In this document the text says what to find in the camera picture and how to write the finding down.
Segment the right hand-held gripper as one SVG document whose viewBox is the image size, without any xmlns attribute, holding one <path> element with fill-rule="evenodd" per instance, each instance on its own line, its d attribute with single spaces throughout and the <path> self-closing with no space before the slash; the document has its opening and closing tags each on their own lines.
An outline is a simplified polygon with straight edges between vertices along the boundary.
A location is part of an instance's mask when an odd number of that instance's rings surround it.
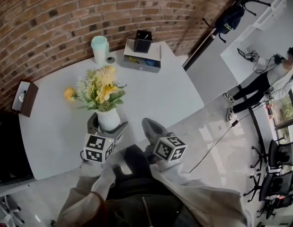
<svg viewBox="0 0 293 227">
<path fill-rule="evenodd" d="M 187 144 L 177 136 L 167 136 L 168 131 L 157 121 L 150 118 L 143 118 L 142 128 L 149 143 L 154 146 L 152 154 L 161 160 L 171 162 L 180 160 Z"/>
</svg>

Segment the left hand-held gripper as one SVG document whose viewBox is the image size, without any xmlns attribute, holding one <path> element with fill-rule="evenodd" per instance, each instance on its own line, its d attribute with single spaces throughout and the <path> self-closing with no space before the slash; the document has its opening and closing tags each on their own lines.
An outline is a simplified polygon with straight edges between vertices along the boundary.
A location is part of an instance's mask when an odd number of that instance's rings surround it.
<svg viewBox="0 0 293 227">
<path fill-rule="evenodd" d="M 121 123 L 113 134 L 107 132 L 98 134 L 98 115 L 92 114 L 87 122 L 87 130 L 84 138 L 84 159 L 94 162 L 106 162 L 114 152 L 116 145 L 122 140 L 123 132 L 128 122 Z"/>
</svg>

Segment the yellow flowers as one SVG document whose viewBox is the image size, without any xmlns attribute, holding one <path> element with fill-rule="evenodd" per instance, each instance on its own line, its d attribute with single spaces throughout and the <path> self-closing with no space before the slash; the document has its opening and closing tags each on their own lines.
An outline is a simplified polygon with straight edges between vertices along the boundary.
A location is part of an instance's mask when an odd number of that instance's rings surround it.
<svg viewBox="0 0 293 227">
<path fill-rule="evenodd" d="M 123 103 L 121 97 L 125 95 L 125 86 L 117 84 L 115 73 L 116 68 L 111 65 L 89 69 L 85 78 L 79 79 L 77 89 L 67 87 L 63 93 L 66 100 L 79 100 L 81 108 L 95 111 L 101 131 L 112 131 L 121 124 L 116 107 Z"/>
</svg>

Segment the person's left forearm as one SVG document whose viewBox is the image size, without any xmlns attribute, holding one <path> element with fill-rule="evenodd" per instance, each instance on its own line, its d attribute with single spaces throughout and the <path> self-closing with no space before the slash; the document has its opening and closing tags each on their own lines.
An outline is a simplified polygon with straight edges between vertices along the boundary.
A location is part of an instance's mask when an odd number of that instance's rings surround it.
<svg viewBox="0 0 293 227">
<path fill-rule="evenodd" d="M 83 162 L 79 180 L 70 189 L 64 203 L 56 227 L 84 227 L 100 213 L 111 185 L 115 182 L 115 174 L 109 163 L 97 165 Z"/>
</svg>

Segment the person's right forearm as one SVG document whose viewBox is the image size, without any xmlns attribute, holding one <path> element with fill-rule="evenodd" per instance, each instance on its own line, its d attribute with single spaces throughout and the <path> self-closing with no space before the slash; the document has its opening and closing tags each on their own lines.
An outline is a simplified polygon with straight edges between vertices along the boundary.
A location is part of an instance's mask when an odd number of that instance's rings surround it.
<svg viewBox="0 0 293 227">
<path fill-rule="evenodd" d="M 190 180 L 180 161 L 158 161 L 151 165 L 152 176 L 174 193 L 202 227 L 254 227 L 240 192 L 212 187 Z"/>
</svg>

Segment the person's legs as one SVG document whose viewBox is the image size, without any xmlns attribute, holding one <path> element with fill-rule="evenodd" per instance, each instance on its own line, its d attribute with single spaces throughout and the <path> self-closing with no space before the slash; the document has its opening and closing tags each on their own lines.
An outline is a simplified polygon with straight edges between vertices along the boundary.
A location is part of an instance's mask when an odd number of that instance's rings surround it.
<svg viewBox="0 0 293 227">
<path fill-rule="evenodd" d="M 124 174 L 120 166 L 115 166 L 115 186 L 117 191 L 150 189 L 157 184 L 152 177 L 151 170 L 144 152 L 136 145 L 126 148 L 123 160 L 131 170 L 131 174 Z"/>
</svg>

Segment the grey drawer organiser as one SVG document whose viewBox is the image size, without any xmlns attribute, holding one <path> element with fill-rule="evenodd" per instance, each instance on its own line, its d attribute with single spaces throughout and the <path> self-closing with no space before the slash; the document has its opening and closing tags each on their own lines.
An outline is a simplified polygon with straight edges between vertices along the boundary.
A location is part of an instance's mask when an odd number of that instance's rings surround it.
<svg viewBox="0 0 293 227">
<path fill-rule="evenodd" d="M 153 43 L 148 53 L 134 52 L 134 40 L 127 39 L 121 66 L 158 73 L 161 69 L 161 45 Z"/>
</svg>

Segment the pale green wipes canister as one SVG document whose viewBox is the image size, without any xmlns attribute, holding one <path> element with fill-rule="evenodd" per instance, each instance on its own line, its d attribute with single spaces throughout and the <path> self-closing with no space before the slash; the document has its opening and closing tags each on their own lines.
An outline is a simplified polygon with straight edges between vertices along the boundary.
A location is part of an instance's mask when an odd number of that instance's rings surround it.
<svg viewBox="0 0 293 227">
<path fill-rule="evenodd" d="M 109 54 L 109 43 L 107 38 L 97 35 L 91 40 L 91 48 L 94 55 L 95 63 L 104 65 L 106 63 L 107 55 Z"/>
</svg>

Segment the person's grey jacket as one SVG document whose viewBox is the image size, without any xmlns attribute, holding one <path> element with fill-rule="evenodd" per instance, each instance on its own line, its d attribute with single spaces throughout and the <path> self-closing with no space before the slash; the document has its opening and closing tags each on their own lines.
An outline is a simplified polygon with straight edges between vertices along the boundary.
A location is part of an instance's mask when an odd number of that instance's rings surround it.
<svg viewBox="0 0 293 227">
<path fill-rule="evenodd" d="M 72 188 L 57 227 L 254 227 L 239 192 L 158 175 Z"/>
</svg>

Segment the brown tissue box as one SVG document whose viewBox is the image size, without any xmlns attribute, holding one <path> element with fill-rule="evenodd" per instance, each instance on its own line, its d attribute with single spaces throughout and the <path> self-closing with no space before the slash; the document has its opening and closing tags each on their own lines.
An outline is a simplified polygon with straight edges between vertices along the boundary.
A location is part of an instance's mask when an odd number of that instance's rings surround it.
<svg viewBox="0 0 293 227">
<path fill-rule="evenodd" d="M 30 117 L 39 88 L 34 82 L 20 81 L 11 106 L 11 110 Z"/>
</svg>

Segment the black pen holder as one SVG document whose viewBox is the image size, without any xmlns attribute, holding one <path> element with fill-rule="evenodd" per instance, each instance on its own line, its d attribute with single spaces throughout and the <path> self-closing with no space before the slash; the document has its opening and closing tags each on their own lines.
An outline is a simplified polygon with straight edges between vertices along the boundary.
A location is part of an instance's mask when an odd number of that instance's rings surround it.
<svg viewBox="0 0 293 227">
<path fill-rule="evenodd" d="M 134 52 L 148 53 L 152 43 L 152 33 L 146 30 L 137 30 L 134 40 Z"/>
</svg>

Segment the black coat rack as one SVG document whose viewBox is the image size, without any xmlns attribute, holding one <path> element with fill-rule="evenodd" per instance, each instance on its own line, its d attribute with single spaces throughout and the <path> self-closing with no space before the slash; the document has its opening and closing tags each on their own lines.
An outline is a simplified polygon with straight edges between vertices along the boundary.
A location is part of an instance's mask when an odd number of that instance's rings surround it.
<svg viewBox="0 0 293 227">
<path fill-rule="evenodd" d="M 227 8 L 229 8 L 230 6 L 233 6 L 233 5 L 240 5 L 242 6 L 244 9 L 245 9 L 245 12 L 247 11 L 248 13 L 256 16 L 257 14 L 252 12 L 251 10 L 247 9 L 246 8 L 246 4 L 249 3 L 249 2 L 255 2 L 255 3 L 258 3 L 258 4 L 262 4 L 262 5 L 265 5 L 265 6 L 268 6 L 268 7 L 271 7 L 272 4 L 271 3 L 267 3 L 267 2 L 263 2 L 261 0 L 234 0 L 234 2 L 229 5 Z M 185 71 L 187 71 L 193 64 L 194 62 L 201 56 L 201 54 L 209 47 L 209 45 L 215 40 L 216 37 L 218 37 L 223 43 L 226 43 L 226 40 L 224 40 L 221 35 L 222 34 L 219 34 L 217 33 L 216 31 L 216 28 L 215 28 L 215 24 L 212 26 L 210 25 L 206 20 L 205 18 L 202 18 L 202 21 L 209 27 L 211 28 L 211 32 L 209 33 L 209 35 L 204 39 L 204 41 L 202 43 L 200 43 L 198 46 L 194 46 L 194 51 L 193 53 L 191 53 L 191 56 L 188 58 L 188 60 L 184 63 L 183 65 L 183 69 Z"/>
</svg>

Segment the black-legged table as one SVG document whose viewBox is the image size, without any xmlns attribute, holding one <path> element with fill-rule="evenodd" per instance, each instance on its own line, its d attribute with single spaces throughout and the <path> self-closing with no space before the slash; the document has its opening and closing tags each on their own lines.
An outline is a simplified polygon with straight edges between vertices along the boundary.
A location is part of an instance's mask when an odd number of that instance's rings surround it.
<svg viewBox="0 0 293 227">
<path fill-rule="evenodd" d="M 260 152 L 261 152 L 258 154 L 258 163 L 260 164 L 260 167 L 259 167 L 259 169 L 257 169 L 257 171 L 260 171 L 262 166 L 267 167 L 266 149 L 265 149 L 263 137 L 262 137 L 262 134 L 260 131 L 260 127 L 259 127 L 259 124 L 257 122 L 256 116 L 254 113 L 257 109 L 260 109 L 260 107 L 261 107 L 260 105 L 258 105 L 258 107 L 255 107 L 255 108 L 248 107 L 249 116 L 251 117 L 253 124 L 254 124 L 254 127 L 256 129 L 256 132 L 257 132 L 258 144 L 260 145 Z"/>
</svg>

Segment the black framed window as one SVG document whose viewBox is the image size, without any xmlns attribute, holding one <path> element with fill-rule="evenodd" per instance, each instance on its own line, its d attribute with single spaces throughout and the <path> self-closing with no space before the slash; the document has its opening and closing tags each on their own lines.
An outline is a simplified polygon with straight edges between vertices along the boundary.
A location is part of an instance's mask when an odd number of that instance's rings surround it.
<svg viewBox="0 0 293 227">
<path fill-rule="evenodd" d="M 274 111 L 276 130 L 293 125 L 293 92 L 291 89 L 286 96 L 275 101 Z"/>
</svg>

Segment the dark drawstring bag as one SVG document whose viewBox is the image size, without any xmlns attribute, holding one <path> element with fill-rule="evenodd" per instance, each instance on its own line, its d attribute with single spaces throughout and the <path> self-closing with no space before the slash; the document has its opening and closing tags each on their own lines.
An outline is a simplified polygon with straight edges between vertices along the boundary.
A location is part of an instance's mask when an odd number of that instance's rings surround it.
<svg viewBox="0 0 293 227">
<path fill-rule="evenodd" d="M 215 22 L 217 33 L 227 34 L 229 31 L 235 30 L 244 14 L 245 9 L 240 5 L 233 5 L 227 8 Z"/>
</svg>

